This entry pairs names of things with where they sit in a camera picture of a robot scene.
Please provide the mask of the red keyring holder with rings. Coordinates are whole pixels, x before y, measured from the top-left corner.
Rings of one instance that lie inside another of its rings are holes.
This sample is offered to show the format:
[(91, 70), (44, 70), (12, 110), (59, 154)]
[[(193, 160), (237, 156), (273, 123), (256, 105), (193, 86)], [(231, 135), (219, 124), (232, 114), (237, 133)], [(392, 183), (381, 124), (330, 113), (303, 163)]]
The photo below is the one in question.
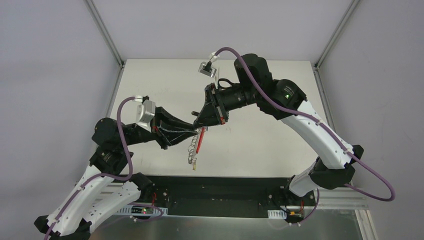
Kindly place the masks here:
[(205, 133), (207, 132), (207, 127), (201, 127), (197, 130), (197, 135), (195, 135), (190, 142), (190, 145), (187, 149), (188, 159), (187, 162), (192, 166), (192, 170), (195, 171), (197, 167), (197, 154), (200, 152), (202, 141)]

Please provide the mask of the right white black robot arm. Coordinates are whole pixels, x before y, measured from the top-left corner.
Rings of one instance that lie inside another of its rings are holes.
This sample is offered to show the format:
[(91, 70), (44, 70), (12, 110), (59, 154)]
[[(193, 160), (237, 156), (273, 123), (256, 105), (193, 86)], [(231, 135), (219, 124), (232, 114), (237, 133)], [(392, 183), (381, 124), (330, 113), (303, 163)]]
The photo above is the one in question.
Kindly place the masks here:
[(223, 125), (228, 122), (230, 111), (255, 104), (261, 112), (294, 130), (318, 155), (314, 164), (290, 179), (283, 192), (288, 204), (298, 204), (314, 189), (332, 190), (348, 184), (363, 148), (345, 142), (323, 122), (293, 81), (274, 79), (263, 57), (248, 53), (238, 57), (233, 65), (238, 82), (225, 87), (212, 61), (200, 64), (199, 72), (215, 81), (205, 87), (205, 102), (194, 127)]

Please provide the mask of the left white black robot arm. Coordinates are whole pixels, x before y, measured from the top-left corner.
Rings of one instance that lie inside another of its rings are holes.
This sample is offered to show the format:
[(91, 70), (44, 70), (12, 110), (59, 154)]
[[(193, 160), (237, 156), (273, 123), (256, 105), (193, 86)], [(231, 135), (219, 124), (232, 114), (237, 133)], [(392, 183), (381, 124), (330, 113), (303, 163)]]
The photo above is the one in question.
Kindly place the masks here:
[(92, 136), (97, 149), (82, 177), (53, 213), (35, 220), (35, 227), (48, 240), (88, 239), (126, 205), (152, 198), (152, 181), (134, 172), (130, 145), (152, 141), (165, 150), (197, 134), (191, 123), (150, 102), (138, 106), (134, 123), (124, 124), (120, 117), (99, 120)]

